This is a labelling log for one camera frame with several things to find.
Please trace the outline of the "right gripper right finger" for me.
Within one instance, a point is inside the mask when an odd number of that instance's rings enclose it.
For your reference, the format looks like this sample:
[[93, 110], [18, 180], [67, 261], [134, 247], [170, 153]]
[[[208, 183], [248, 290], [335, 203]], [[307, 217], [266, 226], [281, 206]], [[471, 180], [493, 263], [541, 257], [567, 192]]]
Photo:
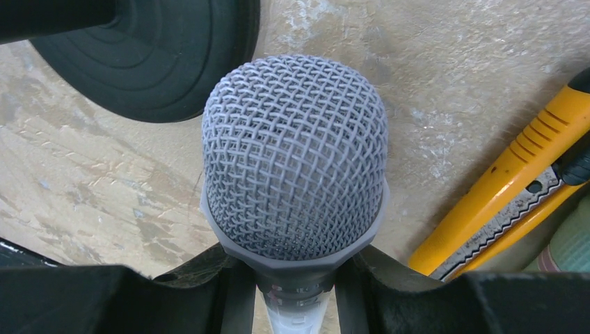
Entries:
[[337, 271], [343, 333], [588, 333], [586, 273], [472, 271], [442, 283], [368, 246]]

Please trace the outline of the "white microphone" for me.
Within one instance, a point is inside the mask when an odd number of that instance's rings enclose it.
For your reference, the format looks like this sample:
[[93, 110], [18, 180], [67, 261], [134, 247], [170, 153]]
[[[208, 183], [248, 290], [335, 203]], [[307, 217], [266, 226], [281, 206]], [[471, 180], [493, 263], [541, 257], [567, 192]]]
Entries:
[[202, 116], [200, 206], [224, 251], [256, 273], [274, 333], [318, 333], [337, 269], [369, 245], [389, 201], [388, 118], [337, 61], [240, 65]]

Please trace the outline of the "black round-base mic stand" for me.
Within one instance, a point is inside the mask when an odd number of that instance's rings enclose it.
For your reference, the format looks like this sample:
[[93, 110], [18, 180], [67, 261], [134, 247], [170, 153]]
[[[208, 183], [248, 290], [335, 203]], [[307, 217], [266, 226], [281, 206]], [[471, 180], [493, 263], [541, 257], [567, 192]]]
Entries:
[[259, 1], [2, 1], [1, 42], [28, 40], [71, 87], [119, 116], [199, 116], [228, 72], [249, 62]]

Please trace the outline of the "teal toy microphone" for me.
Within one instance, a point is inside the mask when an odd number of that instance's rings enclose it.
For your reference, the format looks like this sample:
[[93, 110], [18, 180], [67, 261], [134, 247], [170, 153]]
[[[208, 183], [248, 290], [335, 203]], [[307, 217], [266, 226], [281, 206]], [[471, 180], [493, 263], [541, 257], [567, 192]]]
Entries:
[[589, 195], [559, 226], [525, 272], [589, 272]]

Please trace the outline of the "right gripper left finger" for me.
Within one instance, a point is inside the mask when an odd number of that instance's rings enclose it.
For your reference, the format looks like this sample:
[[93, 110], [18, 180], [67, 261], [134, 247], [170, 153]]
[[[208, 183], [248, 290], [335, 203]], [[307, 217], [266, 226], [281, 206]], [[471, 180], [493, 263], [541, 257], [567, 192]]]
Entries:
[[2, 333], [249, 333], [255, 275], [219, 245], [156, 278], [1, 240]]

